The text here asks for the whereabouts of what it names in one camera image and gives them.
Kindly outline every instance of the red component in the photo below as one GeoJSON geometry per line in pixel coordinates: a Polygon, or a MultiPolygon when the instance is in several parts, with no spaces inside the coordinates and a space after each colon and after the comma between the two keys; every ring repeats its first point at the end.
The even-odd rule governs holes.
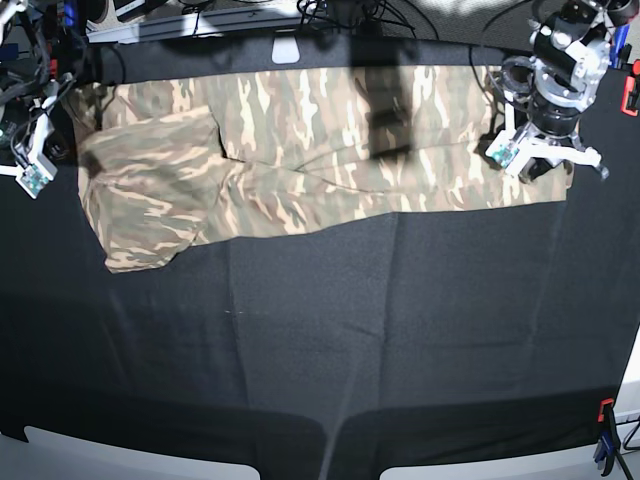
{"type": "Polygon", "coordinates": [[[51,78],[58,77],[58,60],[55,58],[51,59],[51,63],[49,64],[49,70],[51,72],[51,78]]]}
{"type": "Polygon", "coordinates": [[[627,81],[624,84],[624,94],[622,95],[622,106],[620,107],[620,110],[622,110],[623,113],[626,113],[627,115],[631,115],[632,117],[637,117],[638,116],[638,110],[631,110],[628,105],[629,105],[629,96],[631,95],[631,93],[635,90],[636,88],[636,79],[635,77],[627,77],[627,81]]]}
{"type": "Polygon", "coordinates": [[[602,423],[604,422],[604,407],[605,405],[613,405],[614,404],[614,400],[613,398],[607,398],[606,400],[603,400],[600,402],[600,413],[598,414],[598,423],[602,423]]]}

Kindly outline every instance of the camouflage fabric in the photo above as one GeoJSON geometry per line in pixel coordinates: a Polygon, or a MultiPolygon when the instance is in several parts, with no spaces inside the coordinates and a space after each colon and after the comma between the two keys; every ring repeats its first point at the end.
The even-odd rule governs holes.
{"type": "Polygon", "coordinates": [[[68,108],[86,137],[80,198],[113,272],[387,212],[561,201],[569,180],[556,169],[525,185],[483,159],[494,112],[469,67],[91,85],[68,108]]]}

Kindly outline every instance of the black tablecloth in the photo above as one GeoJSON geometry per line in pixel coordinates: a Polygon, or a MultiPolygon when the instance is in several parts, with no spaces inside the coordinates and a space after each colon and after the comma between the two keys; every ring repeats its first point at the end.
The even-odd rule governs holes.
{"type": "MultiPolygon", "coordinates": [[[[224,68],[223,49],[204,48],[216,41],[199,40],[190,62],[176,45],[193,52],[193,40],[101,58],[125,81],[142,80],[140,65],[149,78],[166,65],[269,68],[269,40],[245,40],[224,68]]],[[[357,42],[305,42],[306,67],[373,62],[357,42]]],[[[465,46],[417,45],[408,60],[396,47],[376,58],[469,60],[465,46]]],[[[32,425],[277,480],[595,442],[640,312],[638,120],[619,113],[623,82],[607,74],[581,125],[611,177],[579,168],[567,202],[236,239],[154,271],[106,271],[73,166],[36,202],[0,179],[0,431],[32,425]]]]}

